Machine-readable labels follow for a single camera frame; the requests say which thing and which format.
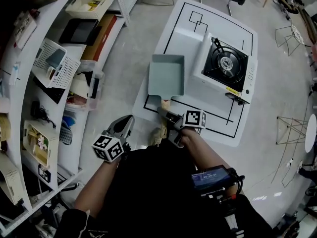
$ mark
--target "white floor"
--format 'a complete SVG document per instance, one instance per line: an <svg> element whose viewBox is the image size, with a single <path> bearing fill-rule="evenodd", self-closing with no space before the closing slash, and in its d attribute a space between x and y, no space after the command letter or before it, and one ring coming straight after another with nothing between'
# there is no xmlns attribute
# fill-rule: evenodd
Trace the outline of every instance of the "white floor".
<svg viewBox="0 0 317 238"><path fill-rule="evenodd" d="M311 154L305 154L303 144L298 144L295 151L294 144L288 146L282 165L271 183L285 148L275 144L276 117L304 118L313 74L304 46L299 47L290 57L287 56L286 45L277 47L275 29L288 26L290 22L281 15L272 0L268 0L265 8L262 8L263 1L246 0L242 6L231 3L233 17L253 28L259 35L255 94L242 139L236 148L211 141L208 143L238 174L245 175L244 193L254 208L274 226L282 214L297 207L304 195L310 182L295 175L295 172L301 159L312 159ZM227 0L203 0L203 3L227 13ZM113 120L131 114L151 55L172 9L172 6L151 6L138 1L131 12L130 28L121 30L104 67L106 81L102 103L97 111L90 112L86 124L80 159L80 166L85 170L80 177L83 183L89 180L101 164L90 146L95 136ZM292 19L302 32L305 42L311 45L300 16ZM306 119L312 113L311 106L310 100ZM149 132L154 127L154 124L136 118L129 138L132 148L146 146ZM289 169L286 162L293 155L294 162Z"/></svg>

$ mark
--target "portable gas stove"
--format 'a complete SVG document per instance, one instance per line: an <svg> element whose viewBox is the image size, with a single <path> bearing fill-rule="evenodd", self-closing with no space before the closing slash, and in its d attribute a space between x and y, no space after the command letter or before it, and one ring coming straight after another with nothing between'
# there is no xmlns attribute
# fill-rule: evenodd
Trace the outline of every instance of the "portable gas stove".
<svg viewBox="0 0 317 238"><path fill-rule="evenodd" d="M251 103L257 60L206 33L198 51L193 78L224 92L239 105Z"/></svg>

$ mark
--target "yellow label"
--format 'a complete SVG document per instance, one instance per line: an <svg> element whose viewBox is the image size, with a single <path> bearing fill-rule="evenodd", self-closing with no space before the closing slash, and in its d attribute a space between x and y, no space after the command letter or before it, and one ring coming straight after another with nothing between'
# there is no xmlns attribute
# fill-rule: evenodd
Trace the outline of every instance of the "yellow label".
<svg viewBox="0 0 317 238"><path fill-rule="evenodd" d="M230 93L232 93L232 94L234 94L234 95L240 97L240 93L237 92L236 90L233 90L233 89L230 88L230 87L226 87L226 90L228 90Z"/></svg>

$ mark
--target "cardboard box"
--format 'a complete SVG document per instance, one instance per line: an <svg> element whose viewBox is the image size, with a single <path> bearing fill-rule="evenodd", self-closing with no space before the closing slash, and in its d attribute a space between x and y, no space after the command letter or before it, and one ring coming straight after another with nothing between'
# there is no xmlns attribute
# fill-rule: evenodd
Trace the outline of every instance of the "cardboard box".
<svg viewBox="0 0 317 238"><path fill-rule="evenodd" d="M87 46L81 60L94 60L98 61L100 53L104 47L104 44L109 36L109 33L115 24L117 18L114 14L105 14L100 20L97 27L101 27L101 30L92 46Z"/></svg>

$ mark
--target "black shirt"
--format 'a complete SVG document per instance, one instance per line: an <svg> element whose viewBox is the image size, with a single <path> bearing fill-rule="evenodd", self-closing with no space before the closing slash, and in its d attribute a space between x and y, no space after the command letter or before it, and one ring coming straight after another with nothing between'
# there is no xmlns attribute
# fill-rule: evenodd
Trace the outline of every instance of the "black shirt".
<svg viewBox="0 0 317 238"><path fill-rule="evenodd" d="M55 237L122 236L234 237L217 203L194 190L194 165L184 150L149 147L121 161L97 219L71 209ZM273 237L271 227L244 195L234 201L236 221L244 237Z"/></svg>

